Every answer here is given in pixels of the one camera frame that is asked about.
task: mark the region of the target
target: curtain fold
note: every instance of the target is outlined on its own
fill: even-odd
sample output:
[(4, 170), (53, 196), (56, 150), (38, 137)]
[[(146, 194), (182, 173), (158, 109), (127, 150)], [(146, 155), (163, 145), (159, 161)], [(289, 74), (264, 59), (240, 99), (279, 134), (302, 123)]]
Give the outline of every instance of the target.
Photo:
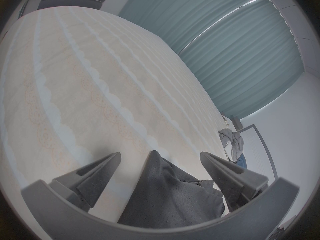
[[(119, 16), (158, 35), (178, 54), (249, 1), (129, 0)], [(240, 7), (179, 56), (228, 117), (262, 108), (304, 71), (289, 27), (268, 0)]]

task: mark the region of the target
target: bed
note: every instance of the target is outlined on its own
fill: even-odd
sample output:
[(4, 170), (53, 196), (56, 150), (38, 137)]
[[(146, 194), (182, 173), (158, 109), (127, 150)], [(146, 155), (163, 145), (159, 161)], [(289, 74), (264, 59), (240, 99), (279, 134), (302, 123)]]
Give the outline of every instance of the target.
[(42, 239), (21, 188), (113, 152), (122, 162), (89, 213), (117, 222), (151, 150), (198, 179), (201, 151), (225, 158), (226, 122), (198, 80), (158, 36), (89, 8), (20, 18), (0, 49), (0, 183)]

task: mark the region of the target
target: teal curtain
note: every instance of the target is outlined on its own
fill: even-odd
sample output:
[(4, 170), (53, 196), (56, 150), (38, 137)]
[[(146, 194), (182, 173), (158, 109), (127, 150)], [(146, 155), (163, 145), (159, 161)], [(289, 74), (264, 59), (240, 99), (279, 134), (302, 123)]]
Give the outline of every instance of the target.
[[(252, 0), (129, 0), (119, 16), (161, 37), (177, 54)], [(219, 111), (244, 118), (304, 71), (297, 44), (269, 0), (240, 7), (179, 54)]]

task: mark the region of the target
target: gray frame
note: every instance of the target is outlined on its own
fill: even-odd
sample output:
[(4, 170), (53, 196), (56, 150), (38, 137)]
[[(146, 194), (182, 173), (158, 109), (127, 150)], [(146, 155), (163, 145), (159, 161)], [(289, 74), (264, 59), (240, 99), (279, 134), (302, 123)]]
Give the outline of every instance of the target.
[(271, 156), (271, 154), (269, 152), (269, 149), (268, 149), (266, 143), (264, 142), (261, 134), (259, 133), (257, 127), (254, 124), (252, 124), (252, 125), (250, 125), (250, 126), (248, 126), (246, 128), (243, 128), (243, 129), (239, 130), (239, 132), (242, 133), (242, 132), (244, 132), (244, 131), (246, 131), (246, 130), (248, 130), (250, 128), (253, 128), (256, 131), (256, 133), (258, 134), (258, 137), (261, 140), (264, 149), (266, 150), (266, 154), (268, 155), (268, 158), (269, 158), (269, 161), (270, 161), (270, 164), (271, 164), (271, 168), (272, 168), (272, 171), (273, 171), (274, 179), (276, 180), (278, 178), (278, 174), (277, 174), (277, 170), (276, 170), (275, 164), (273, 162), (273, 159), (272, 159), (272, 156)]

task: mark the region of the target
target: green curtain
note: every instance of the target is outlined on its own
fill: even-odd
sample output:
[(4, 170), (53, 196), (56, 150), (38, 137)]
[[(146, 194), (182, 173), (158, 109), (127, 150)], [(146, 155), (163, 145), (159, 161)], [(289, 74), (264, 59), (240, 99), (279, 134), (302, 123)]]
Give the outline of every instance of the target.
[[(178, 54), (249, 1), (129, 0), (119, 16), (158, 35)], [(228, 117), (262, 108), (304, 71), (294, 37), (269, 0), (240, 7), (179, 56)]]

